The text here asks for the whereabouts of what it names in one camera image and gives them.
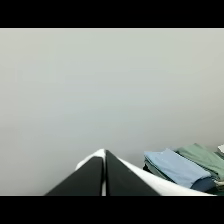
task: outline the wall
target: wall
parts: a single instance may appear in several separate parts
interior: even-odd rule
[[[0,29],[0,195],[42,195],[99,148],[223,143],[223,29]]]

